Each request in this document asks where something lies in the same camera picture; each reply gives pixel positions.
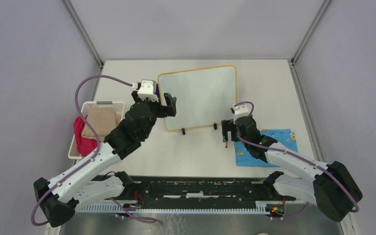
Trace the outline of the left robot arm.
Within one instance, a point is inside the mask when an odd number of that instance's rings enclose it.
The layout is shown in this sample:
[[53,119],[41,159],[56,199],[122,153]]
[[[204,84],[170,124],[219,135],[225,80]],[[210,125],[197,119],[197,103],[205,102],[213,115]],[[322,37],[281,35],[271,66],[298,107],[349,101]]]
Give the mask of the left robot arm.
[[83,207],[107,198],[129,199],[134,194],[133,181],[125,172],[118,172],[101,182],[88,183],[106,168],[119,163],[141,147],[158,118],[175,117],[177,98],[164,94],[162,105],[156,94],[141,98],[132,92],[134,104],[124,114],[95,150],[65,172],[49,180],[41,177],[33,183],[37,200],[31,214],[34,226],[49,224],[59,227]]

